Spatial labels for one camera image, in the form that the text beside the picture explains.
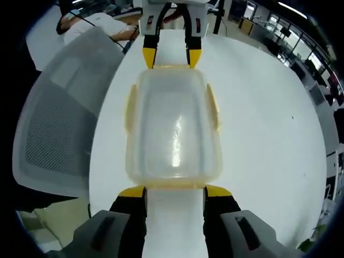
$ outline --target white table surface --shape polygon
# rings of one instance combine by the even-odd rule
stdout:
[[[90,164],[91,213],[108,210],[134,186],[125,172],[124,112],[131,85],[146,69],[143,37],[119,66],[103,103]],[[220,108],[223,172],[211,184],[231,191],[242,210],[295,247],[318,221],[326,184],[323,135],[313,104],[294,72],[242,42],[210,34],[196,66]],[[184,32],[162,30],[156,65],[186,64]]]

